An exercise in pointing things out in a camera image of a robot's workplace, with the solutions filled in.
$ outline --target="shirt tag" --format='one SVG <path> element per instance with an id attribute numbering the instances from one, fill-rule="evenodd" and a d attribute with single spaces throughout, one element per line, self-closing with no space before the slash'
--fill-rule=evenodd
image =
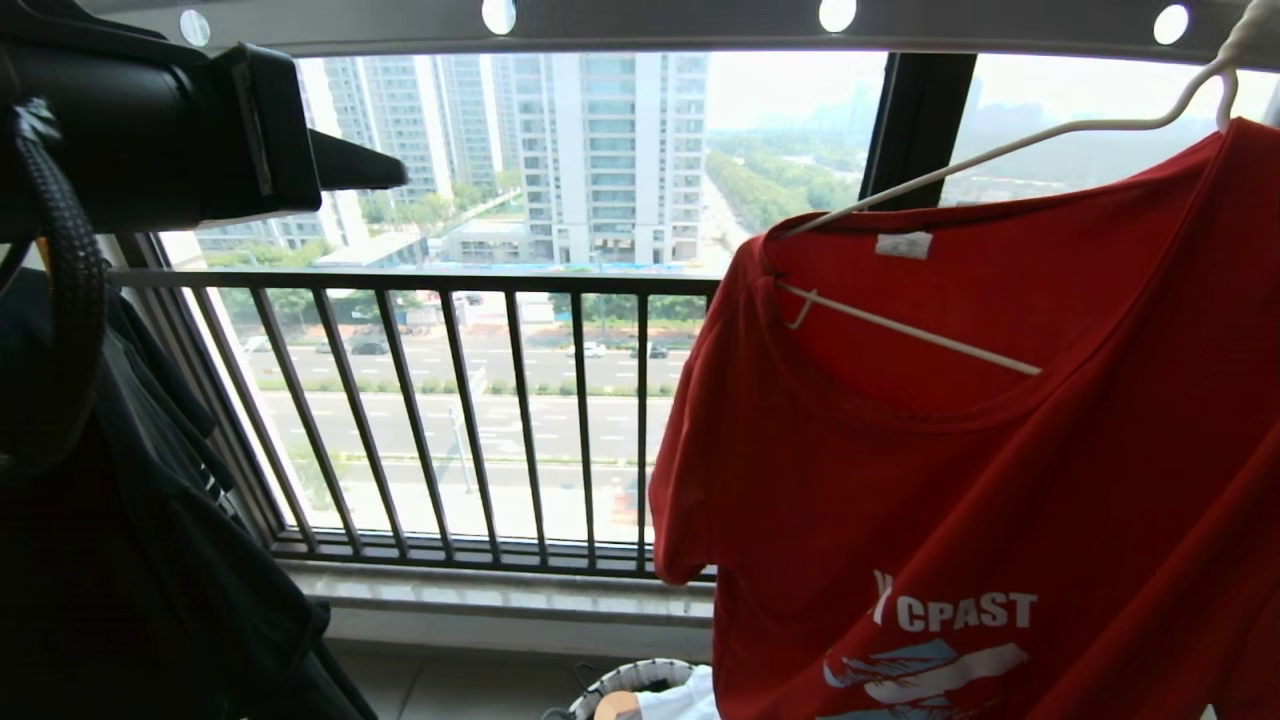
<path id="1" fill-rule="evenodd" d="M 876 254 L 925 260 L 929 256 L 931 242 L 933 242 L 933 233 L 923 231 L 905 234 L 882 234 L 876 238 Z"/>

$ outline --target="hazy sky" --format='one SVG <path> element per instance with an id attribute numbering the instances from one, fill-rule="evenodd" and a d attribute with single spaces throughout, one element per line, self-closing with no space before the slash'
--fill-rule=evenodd
<path id="1" fill-rule="evenodd" d="M 805 118 L 819 105 L 851 96 L 854 83 L 869 82 L 878 95 L 883 53 L 794 51 L 713 53 L 708 76 L 708 124 L 712 129 L 758 126 L 769 115 Z M 1165 113 L 1198 68 L 1102 60 L 992 55 L 978 58 L 980 105 L 1038 102 L 1055 119 L 1071 117 L 1133 118 Z M 1258 119 L 1267 106 L 1276 76 L 1240 73 L 1234 114 Z M 1212 117 L 1220 83 L 1210 81 L 1188 114 Z"/>

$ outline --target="floor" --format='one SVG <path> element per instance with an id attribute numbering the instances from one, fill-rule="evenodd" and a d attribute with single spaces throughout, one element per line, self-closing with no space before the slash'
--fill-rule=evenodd
<path id="1" fill-rule="evenodd" d="M 594 682 L 626 660 L 544 655 L 443 652 L 332 644 L 379 720 L 538 720 L 582 692 L 573 665 L 586 660 Z"/>

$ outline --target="clothes hanger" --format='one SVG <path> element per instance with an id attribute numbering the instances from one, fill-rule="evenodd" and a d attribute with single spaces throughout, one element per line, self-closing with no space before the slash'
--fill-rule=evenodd
<path id="1" fill-rule="evenodd" d="M 827 213 L 820 218 L 814 218 L 808 223 L 792 228 L 787 231 L 782 237 L 786 238 L 794 234 L 812 231 L 814 228 L 819 228 L 832 220 L 844 218 L 850 213 L 865 210 L 867 208 L 883 202 L 884 200 L 897 197 L 899 195 L 905 195 L 908 192 L 911 192 L 913 190 L 924 187 L 927 184 L 932 184 L 943 178 L 954 176 L 959 172 L 968 170 L 974 165 L 980 165 L 982 163 L 986 163 L 988 160 L 993 160 L 1002 155 L 1007 155 L 1016 150 L 1029 147 L 1032 145 L 1043 142 L 1046 140 L 1057 137 L 1060 135 L 1066 135 L 1070 132 L 1084 132 L 1084 131 L 1143 131 L 1143 129 L 1162 128 L 1172 123 L 1178 118 L 1180 118 L 1181 114 L 1187 111 L 1187 108 L 1188 105 L 1190 105 L 1192 99 L 1196 96 L 1196 92 L 1199 91 L 1199 88 L 1213 77 L 1222 78 L 1222 99 L 1219 101 L 1217 105 L 1216 120 L 1217 120 L 1217 129 L 1220 132 L 1226 132 L 1226 127 L 1228 124 L 1230 124 L 1231 120 L 1231 105 L 1235 102 L 1235 95 L 1239 91 L 1239 78 L 1236 77 L 1235 70 L 1240 61 L 1240 55 L 1244 42 L 1248 38 L 1252 38 L 1254 35 L 1260 33 L 1262 26 L 1266 24 L 1266 20 L 1270 15 L 1280 14 L 1277 13 L 1277 8 L 1280 8 L 1280 0 L 1251 0 L 1251 3 L 1244 8 L 1244 13 L 1240 15 L 1240 20 L 1235 23 L 1235 27 L 1231 28 L 1231 32 L 1230 35 L 1228 35 L 1226 41 L 1222 42 L 1222 46 L 1219 49 L 1217 56 L 1213 59 L 1213 61 L 1204 65 L 1198 73 L 1196 73 L 1194 77 L 1192 77 L 1192 79 L 1187 83 L 1187 87 L 1183 88 L 1181 95 L 1178 96 L 1178 100 L 1174 102 L 1174 106 L 1167 113 L 1160 115 L 1158 118 L 1121 119 L 1121 120 L 1073 120 L 1069 123 L 1062 123 L 1060 126 L 1055 126 L 1048 129 L 1043 129 L 1041 132 L 1029 135 L 1021 140 L 1015 140 L 1010 143 L 1001 145 L 998 147 L 975 155 L 968 160 L 963 160 L 960 163 L 947 165 L 946 168 L 942 168 L 940 170 L 934 170 L 932 173 L 920 176 L 913 181 L 908 181 L 896 187 L 891 187 L 882 192 L 877 192 L 876 195 L 865 197 L 850 205 L 849 208 L 845 208 L 844 210 L 835 210 L 832 213 Z M 951 350 L 955 350 L 956 352 L 963 352 L 964 355 L 978 357 L 979 360 L 986 360 L 988 363 L 993 363 L 996 365 L 1001 365 L 1009 368 L 1010 370 L 1015 370 L 1027 375 L 1036 375 L 1039 374 L 1041 372 L 1039 368 L 1036 368 L 1034 365 L 1028 365 L 1027 363 L 1021 363 L 1019 360 L 1014 360 L 1012 357 L 1005 357 L 1004 355 L 998 355 L 996 352 L 991 352 L 980 347 L 974 347 L 972 345 L 951 340 L 947 337 L 942 337 L 940 334 L 931 333 L 928 331 L 922 331 L 919 328 L 914 328 L 911 325 L 899 323 L 896 320 L 891 320 L 881 315 L 867 313 L 865 310 L 859 310 L 858 307 L 851 307 L 842 302 L 836 302 L 835 300 L 828 300 L 818 295 L 817 288 L 800 290 L 792 284 L 781 281 L 777 282 L 777 287 L 792 295 L 800 296 L 805 300 L 804 307 L 801 307 L 800 314 L 796 316 L 796 319 L 792 320 L 791 323 L 787 323 L 787 327 L 791 329 L 796 329 L 800 327 L 801 323 L 804 323 L 805 318 L 809 315 L 809 310 L 813 309 L 814 305 L 822 305 L 824 307 L 831 307 L 832 310 L 838 310 L 840 313 L 844 313 L 846 315 L 852 315 L 854 318 L 859 318 L 868 323 L 873 323 L 892 331 L 897 331 L 900 333 L 923 340 L 924 342 L 940 345 L 942 347 L 948 347 Z"/>

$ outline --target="window sill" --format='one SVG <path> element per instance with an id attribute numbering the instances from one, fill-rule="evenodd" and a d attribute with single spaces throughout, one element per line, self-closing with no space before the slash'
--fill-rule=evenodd
<path id="1" fill-rule="evenodd" d="M 657 580 L 280 561 L 328 637 L 421 647 L 710 660 L 714 588 Z"/>

